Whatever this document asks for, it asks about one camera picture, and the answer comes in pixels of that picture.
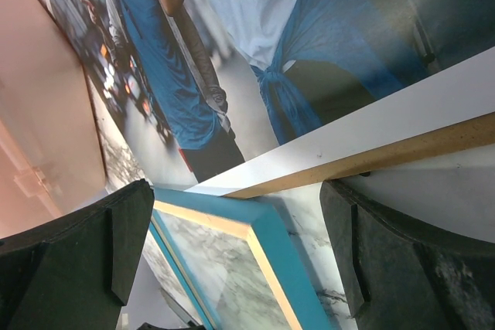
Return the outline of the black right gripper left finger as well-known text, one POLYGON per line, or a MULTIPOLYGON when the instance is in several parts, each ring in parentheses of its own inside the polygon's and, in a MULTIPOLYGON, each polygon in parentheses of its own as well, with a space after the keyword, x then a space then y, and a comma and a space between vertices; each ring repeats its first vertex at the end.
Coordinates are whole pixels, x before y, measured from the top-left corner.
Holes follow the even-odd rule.
POLYGON ((114 329, 155 197, 144 180, 1 240, 3 329, 114 329))

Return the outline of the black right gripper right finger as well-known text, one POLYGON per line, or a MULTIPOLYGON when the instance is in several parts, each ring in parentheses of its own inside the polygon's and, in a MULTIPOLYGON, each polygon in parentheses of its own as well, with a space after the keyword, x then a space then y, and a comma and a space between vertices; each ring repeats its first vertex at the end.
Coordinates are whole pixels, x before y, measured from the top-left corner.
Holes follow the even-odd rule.
POLYGON ((322 183, 323 219, 360 329, 492 329, 494 245, 322 183))

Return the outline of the blue wooden picture frame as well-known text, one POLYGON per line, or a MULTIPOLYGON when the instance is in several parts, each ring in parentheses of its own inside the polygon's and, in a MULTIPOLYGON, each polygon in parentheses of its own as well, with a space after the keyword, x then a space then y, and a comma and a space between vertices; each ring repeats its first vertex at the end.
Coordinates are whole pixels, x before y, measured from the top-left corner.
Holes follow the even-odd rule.
POLYGON ((151 233, 206 329, 331 329, 269 204, 156 186, 151 233))

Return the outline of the photo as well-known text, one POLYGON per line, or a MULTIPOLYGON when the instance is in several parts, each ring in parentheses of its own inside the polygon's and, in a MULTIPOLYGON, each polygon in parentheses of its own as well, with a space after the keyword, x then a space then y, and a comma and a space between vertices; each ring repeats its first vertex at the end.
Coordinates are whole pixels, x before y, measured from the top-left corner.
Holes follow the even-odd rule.
POLYGON ((249 197, 494 142, 494 0, 49 0, 145 176, 249 197))

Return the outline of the pink plastic storage box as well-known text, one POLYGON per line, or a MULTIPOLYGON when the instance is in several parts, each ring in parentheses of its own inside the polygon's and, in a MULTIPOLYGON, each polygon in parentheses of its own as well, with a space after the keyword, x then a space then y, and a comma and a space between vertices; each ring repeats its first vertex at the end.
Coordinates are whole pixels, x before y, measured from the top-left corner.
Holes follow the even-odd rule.
POLYGON ((1 235, 86 206, 105 184, 75 52, 39 0, 1 0, 1 235))

